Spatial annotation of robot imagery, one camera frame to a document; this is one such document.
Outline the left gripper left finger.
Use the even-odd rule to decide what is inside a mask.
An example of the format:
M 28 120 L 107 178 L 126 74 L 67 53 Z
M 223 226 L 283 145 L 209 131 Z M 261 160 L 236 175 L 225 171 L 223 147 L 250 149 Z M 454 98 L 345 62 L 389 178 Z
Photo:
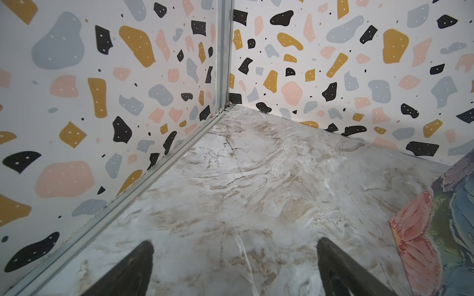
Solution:
M 145 296 L 153 270 L 154 247 L 144 240 L 82 296 Z

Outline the floral paper bag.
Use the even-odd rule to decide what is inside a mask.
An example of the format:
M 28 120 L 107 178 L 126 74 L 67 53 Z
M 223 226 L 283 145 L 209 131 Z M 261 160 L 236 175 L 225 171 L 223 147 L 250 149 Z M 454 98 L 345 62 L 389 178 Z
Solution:
M 474 293 L 474 153 L 390 219 L 415 296 Z

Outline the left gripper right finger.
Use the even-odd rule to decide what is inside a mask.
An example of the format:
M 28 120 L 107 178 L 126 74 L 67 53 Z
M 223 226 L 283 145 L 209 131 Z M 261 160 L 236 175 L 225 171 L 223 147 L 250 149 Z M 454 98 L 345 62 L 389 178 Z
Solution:
M 394 296 L 395 293 L 328 238 L 317 243 L 318 268 L 327 296 Z

